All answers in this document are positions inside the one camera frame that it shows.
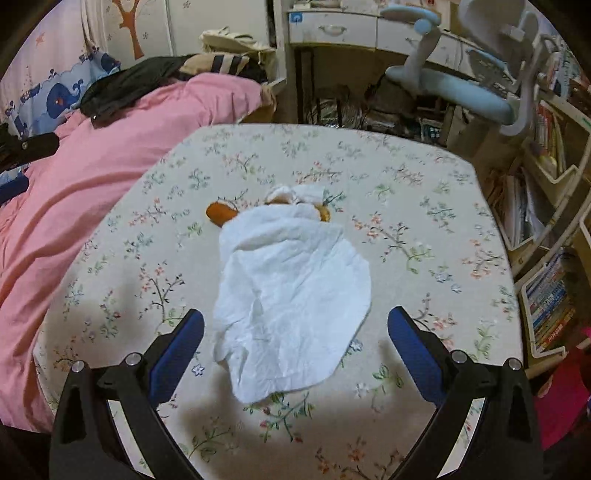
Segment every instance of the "blue pad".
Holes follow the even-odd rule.
[[[401,84],[404,80],[404,66],[387,68],[386,77],[392,82]],[[440,96],[494,123],[512,125],[515,122],[513,109],[506,100],[460,77],[436,70],[422,69],[419,87],[427,95]]]
[[[22,173],[19,173],[17,178],[0,186],[0,205],[17,195],[26,192],[28,188],[29,179]]]
[[[443,373],[421,341],[419,332],[414,321],[408,317],[402,307],[390,310],[388,315],[390,339],[422,397],[439,408],[446,398],[446,393],[443,391]]]
[[[174,394],[195,350],[203,340],[205,322],[200,311],[193,314],[182,325],[170,346],[164,351],[150,372],[148,401],[153,408],[166,403]]]
[[[386,20],[393,22],[415,23],[417,20],[424,18],[429,21],[434,27],[441,24],[439,15],[427,8],[415,7],[414,5],[389,5],[379,11]]]

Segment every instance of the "drawer handle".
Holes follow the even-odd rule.
[[[318,28],[331,37],[338,37],[347,31],[347,27],[342,25],[321,25]]]

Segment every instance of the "desk drawer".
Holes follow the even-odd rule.
[[[467,43],[464,42],[460,42],[460,50],[459,50],[459,58],[458,58],[458,67],[457,69],[474,78],[474,72],[472,71],[472,66],[470,65],[470,57],[468,57],[468,51],[469,50],[474,50],[474,47],[472,45],[468,45]]]
[[[377,18],[326,12],[291,12],[290,43],[329,43],[375,48]]]
[[[412,25],[391,22],[385,18],[378,19],[377,45],[379,50],[410,55],[420,40],[421,35],[414,31]],[[455,70],[458,48],[459,42],[455,38],[442,35],[437,47],[427,60]]]

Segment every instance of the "tree decal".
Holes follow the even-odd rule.
[[[119,13],[121,14],[121,23],[119,24],[119,28],[127,28],[129,29],[129,35],[131,35],[131,43],[134,46],[134,58],[140,59],[144,56],[144,52],[142,51],[142,47],[139,44],[138,40],[138,33],[135,30],[135,14],[137,13],[139,0],[134,0],[134,6],[128,12],[125,11],[123,5],[121,5],[121,0],[111,0],[117,8],[119,9]]]

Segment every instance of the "blue whale pattern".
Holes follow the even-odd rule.
[[[56,83],[51,88],[49,95],[47,95],[47,113],[51,118],[55,119],[59,117],[62,112],[68,110],[78,101],[80,98],[80,86],[83,82],[84,81],[80,79],[78,82],[72,85],[74,94],[70,93],[70,91],[62,83]]]

